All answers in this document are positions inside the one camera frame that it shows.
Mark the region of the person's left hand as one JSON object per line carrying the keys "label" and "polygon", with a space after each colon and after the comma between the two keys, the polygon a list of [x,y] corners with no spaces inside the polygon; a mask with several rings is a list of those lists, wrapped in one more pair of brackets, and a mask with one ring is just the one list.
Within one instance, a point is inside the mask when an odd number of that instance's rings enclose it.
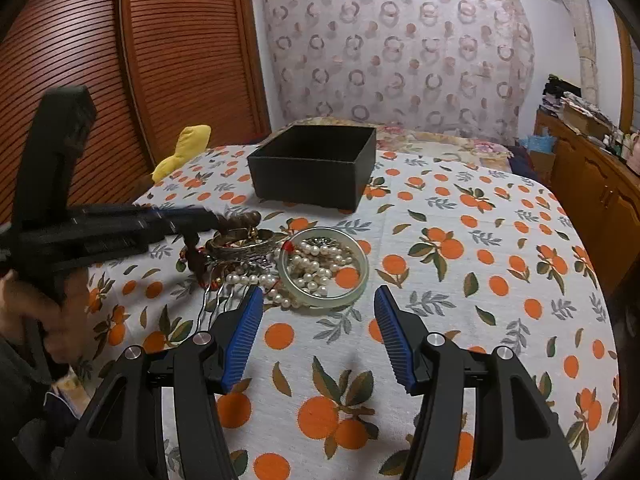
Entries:
{"label": "person's left hand", "polygon": [[84,352],[89,304],[88,270],[79,269],[64,283],[65,300],[59,306],[10,271],[1,279],[1,336],[11,344],[25,340],[24,322],[40,322],[44,348],[57,363],[75,364]]}

